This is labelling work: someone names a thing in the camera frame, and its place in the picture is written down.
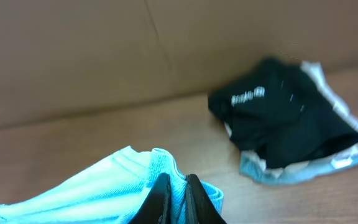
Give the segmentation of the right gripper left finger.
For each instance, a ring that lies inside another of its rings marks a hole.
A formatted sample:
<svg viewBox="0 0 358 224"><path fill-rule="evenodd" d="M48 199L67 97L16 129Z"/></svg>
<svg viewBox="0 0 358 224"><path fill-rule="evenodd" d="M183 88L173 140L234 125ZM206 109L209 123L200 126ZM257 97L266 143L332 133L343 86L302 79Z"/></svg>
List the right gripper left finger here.
<svg viewBox="0 0 358 224"><path fill-rule="evenodd" d="M129 224L171 224L170 176L161 173Z"/></svg>

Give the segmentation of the light blue t-shirt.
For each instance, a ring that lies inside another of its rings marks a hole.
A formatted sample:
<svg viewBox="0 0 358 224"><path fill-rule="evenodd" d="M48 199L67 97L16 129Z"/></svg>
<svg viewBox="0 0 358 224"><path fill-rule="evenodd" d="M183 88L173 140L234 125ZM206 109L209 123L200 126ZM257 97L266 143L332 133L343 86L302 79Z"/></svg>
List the light blue t-shirt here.
<svg viewBox="0 0 358 224"><path fill-rule="evenodd" d="M0 223L129 223L161 173L170 176L171 223L185 223L186 177L164 149L127 146L23 202L0 205ZM221 215L223 192L201 181Z"/></svg>

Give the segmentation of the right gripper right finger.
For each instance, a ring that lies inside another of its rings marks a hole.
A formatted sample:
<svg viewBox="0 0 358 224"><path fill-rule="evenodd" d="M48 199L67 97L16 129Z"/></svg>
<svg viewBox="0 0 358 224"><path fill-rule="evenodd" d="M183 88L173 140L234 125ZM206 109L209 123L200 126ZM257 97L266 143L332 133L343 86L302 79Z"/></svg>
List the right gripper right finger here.
<svg viewBox="0 0 358 224"><path fill-rule="evenodd" d="M198 176L189 174L186 181L185 223L227 224L215 209Z"/></svg>

